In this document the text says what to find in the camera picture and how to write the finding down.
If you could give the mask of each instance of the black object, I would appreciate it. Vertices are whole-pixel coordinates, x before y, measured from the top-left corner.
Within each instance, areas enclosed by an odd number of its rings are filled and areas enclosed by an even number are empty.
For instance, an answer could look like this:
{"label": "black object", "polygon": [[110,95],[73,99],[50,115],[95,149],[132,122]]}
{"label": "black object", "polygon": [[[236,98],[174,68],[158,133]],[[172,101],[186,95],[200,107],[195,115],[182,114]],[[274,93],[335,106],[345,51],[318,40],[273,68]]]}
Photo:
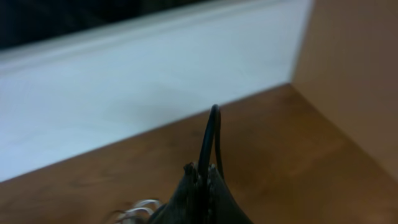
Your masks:
{"label": "black object", "polygon": [[[252,223],[235,202],[224,181],[220,151],[221,113],[211,108],[197,166],[187,164],[185,175],[169,203],[161,206],[148,224]],[[209,166],[215,138],[217,169]]]}
{"label": "black object", "polygon": [[0,0],[0,50],[209,0]]}

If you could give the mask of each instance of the wooden panel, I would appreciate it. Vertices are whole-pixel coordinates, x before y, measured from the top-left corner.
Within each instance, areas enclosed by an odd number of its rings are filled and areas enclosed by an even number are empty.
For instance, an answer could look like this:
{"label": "wooden panel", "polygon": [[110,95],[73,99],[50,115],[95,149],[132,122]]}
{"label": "wooden panel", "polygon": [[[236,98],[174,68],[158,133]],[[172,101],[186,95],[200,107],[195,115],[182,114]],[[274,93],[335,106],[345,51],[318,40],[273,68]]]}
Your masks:
{"label": "wooden panel", "polygon": [[[222,107],[226,181],[255,223],[398,223],[398,184],[289,85]],[[168,200],[207,113],[0,184],[0,223],[97,224]]]}
{"label": "wooden panel", "polygon": [[316,0],[294,87],[398,180],[398,1]]}

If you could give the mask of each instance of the wood grain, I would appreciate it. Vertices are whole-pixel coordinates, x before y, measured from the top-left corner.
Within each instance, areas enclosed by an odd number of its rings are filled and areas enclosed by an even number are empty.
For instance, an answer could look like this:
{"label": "wood grain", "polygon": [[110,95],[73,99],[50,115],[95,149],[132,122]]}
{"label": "wood grain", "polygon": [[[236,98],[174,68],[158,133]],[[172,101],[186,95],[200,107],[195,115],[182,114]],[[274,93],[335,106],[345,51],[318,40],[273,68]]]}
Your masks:
{"label": "wood grain", "polygon": [[[398,184],[290,85],[221,109],[226,181],[255,223],[398,223]],[[0,183],[0,223],[97,224],[136,200],[168,200],[207,116]]]}

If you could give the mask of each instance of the white wall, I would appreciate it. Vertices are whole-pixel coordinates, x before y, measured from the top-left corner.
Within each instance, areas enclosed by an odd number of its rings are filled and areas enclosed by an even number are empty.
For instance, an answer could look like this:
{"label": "white wall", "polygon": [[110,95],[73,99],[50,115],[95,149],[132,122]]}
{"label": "white wall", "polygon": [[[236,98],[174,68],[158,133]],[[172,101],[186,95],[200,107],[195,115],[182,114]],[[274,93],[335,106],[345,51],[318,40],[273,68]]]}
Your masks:
{"label": "white wall", "polygon": [[220,1],[2,53],[0,181],[288,82],[310,5]]}

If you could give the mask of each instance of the black cable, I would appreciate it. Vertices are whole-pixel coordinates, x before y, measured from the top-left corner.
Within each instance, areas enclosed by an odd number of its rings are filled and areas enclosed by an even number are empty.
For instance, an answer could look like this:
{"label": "black cable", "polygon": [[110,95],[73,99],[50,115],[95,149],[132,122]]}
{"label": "black cable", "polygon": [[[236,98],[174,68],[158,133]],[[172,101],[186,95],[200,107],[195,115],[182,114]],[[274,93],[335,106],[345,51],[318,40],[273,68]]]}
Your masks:
{"label": "black cable", "polygon": [[203,180],[207,179],[208,166],[210,163],[211,148],[213,147],[213,138],[215,138],[215,151],[217,169],[220,176],[224,179],[223,164],[221,161],[221,149],[220,149],[220,132],[221,132],[221,113],[218,105],[211,107],[209,120],[207,122],[205,137],[201,145],[201,151],[198,161],[198,173],[201,175]]}

